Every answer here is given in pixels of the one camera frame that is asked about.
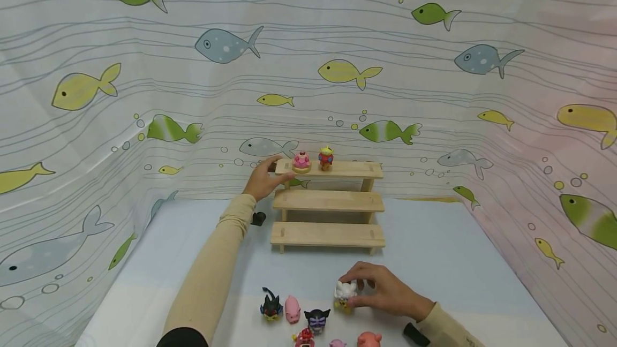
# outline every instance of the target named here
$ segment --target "pink pig figure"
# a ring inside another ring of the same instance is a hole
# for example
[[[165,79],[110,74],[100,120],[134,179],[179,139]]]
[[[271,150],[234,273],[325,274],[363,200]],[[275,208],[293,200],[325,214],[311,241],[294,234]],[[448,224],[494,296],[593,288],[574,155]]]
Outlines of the pink pig figure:
[[[334,339],[330,342],[329,347],[345,347],[347,344],[341,339]]]
[[[290,324],[296,324],[300,321],[300,304],[292,295],[289,295],[285,300],[285,318]]]
[[[358,347],[381,347],[381,334],[363,332],[358,336]]]

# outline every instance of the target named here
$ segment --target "toy figurine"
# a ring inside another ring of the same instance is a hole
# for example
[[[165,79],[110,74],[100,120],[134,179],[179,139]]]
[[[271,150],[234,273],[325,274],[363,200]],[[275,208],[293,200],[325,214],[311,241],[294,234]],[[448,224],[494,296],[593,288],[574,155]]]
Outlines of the toy figurine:
[[[304,315],[308,320],[308,327],[310,330],[313,331],[313,334],[319,335],[326,326],[326,319],[328,318],[328,315],[330,315],[330,310],[312,310],[310,312],[304,311]]]
[[[358,347],[381,347],[381,334],[363,332],[358,336]]]
[[[300,334],[292,335],[291,338],[295,342],[294,347],[315,347],[313,332],[309,328],[304,328]]]
[[[330,342],[328,347],[345,347],[346,345],[347,344],[344,343],[343,340],[341,340],[341,339],[334,339],[334,340],[332,340],[332,342]]]
[[[285,300],[285,318],[289,324],[296,324],[300,321],[300,304],[292,295]]]
[[[264,292],[270,294],[271,298],[264,299],[264,305],[260,307],[261,314],[264,315],[268,322],[272,322],[272,320],[276,320],[279,318],[279,315],[283,312],[283,306],[280,305],[279,297],[274,297],[272,291],[268,290],[266,287],[262,288]]]
[[[341,307],[341,309],[349,315],[351,313],[351,308],[347,306],[347,301],[349,298],[358,295],[356,292],[357,288],[358,285],[356,282],[336,282],[336,289],[334,289],[334,308]]]
[[[330,145],[326,145],[325,148],[320,149],[318,158],[322,171],[329,171],[332,168],[332,160],[334,159],[333,152],[334,151],[330,149]]]
[[[310,171],[310,158],[306,152],[298,153],[291,160],[291,168],[296,173],[308,173]]]

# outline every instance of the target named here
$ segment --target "yellow fish print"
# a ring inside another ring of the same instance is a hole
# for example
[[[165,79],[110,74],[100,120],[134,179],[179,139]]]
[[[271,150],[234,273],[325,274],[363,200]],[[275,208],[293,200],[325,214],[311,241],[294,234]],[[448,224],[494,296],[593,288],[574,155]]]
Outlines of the yellow fish print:
[[[488,122],[492,122],[494,124],[506,125],[508,128],[508,131],[510,131],[510,129],[512,128],[512,125],[514,124],[513,120],[508,119],[505,115],[503,115],[502,113],[496,110],[489,110],[489,111],[481,112],[480,114],[478,114],[478,118],[487,120]]]
[[[120,63],[112,64],[103,72],[101,79],[82,72],[65,76],[56,87],[51,105],[58,109],[75,111],[88,106],[99,90],[107,95],[118,96],[118,91],[111,82],[118,78],[120,69]]]
[[[593,104],[569,104],[557,112],[565,126],[605,133],[600,148],[608,149],[617,140],[617,117],[607,108]]]
[[[383,70],[382,67],[369,67],[365,71],[358,71],[351,62],[344,59],[334,59],[324,66],[320,67],[317,72],[322,78],[332,83],[346,83],[356,80],[356,84],[360,90],[366,88],[366,78],[373,78]]]
[[[17,188],[28,184],[37,174],[54,174],[56,172],[49,171],[42,166],[42,163],[37,163],[32,168],[22,171],[8,171],[0,173],[0,194],[11,192]]]
[[[278,94],[267,94],[264,96],[260,96],[257,99],[257,102],[265,104],[266,106],[283,106],[284,104],[288,103],[291,105],[291,107],[295,107],[293,96],[287,97]]]
[[[540,252],[542,252],[544,256],[548,257],[549,259],[553,259],[553,261],[555,261],[555,264],[557,265],[557,269],[559,269],[562,263],[565,263],[565,261],[555,256],[555,253],[553,253],[553,249],[551,245],[546,240],[544,240],[544,238],[535,238],[535,241],[536,241],[536,245],[538,249],[540,250]]]
[[[178,169],[174,168],[173,166],[161,166],[161,168],[159,169],[159,173],[163,173],[163,174],[170,174],[170,175],[174,175],[176,173],[178,173],[179,171],[182,170],[182,166]]]

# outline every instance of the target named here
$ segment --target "hand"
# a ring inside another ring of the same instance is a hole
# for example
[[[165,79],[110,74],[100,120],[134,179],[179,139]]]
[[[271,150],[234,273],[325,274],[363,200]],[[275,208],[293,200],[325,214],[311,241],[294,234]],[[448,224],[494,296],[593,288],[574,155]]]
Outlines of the hand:
[[[341,282],[357,281],[358,289],[364,289],[364,281],[376,289],[373,295],[358,295],[349,298],[350,307],[371,307],[386,311],[391,315],[409,316],[422,322],[435,305],[430,299],[415,293],[400,281],[385,266],[358,261],[356,265],[341,276]]]
[[[269,176],[268,172],[275,171],[276,161],[281,158],[281,156],[273,156],[265,161],[261,161],[251,173],[251,177],[249,177],[242,194],[250,194],[255,197],[255,201],[259,201],[264,197],[268,197],[268,194],[271,194],[277,186],[293,180],[296,177],[294,172],[281,174],[276,177]]]

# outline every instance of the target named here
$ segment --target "white sheep figure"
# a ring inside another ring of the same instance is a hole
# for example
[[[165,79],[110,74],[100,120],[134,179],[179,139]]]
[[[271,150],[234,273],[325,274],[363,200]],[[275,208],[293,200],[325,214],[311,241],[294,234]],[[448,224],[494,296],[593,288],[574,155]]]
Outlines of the white sheep figure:
[[[358,295],[357,289],[358,285],[356,282],[342,283],[337,281],[336,288],[334,289],[334,308],[341,307],[346,314],[350,314],[351,308],[347,306],[347,301],[349,298]]]

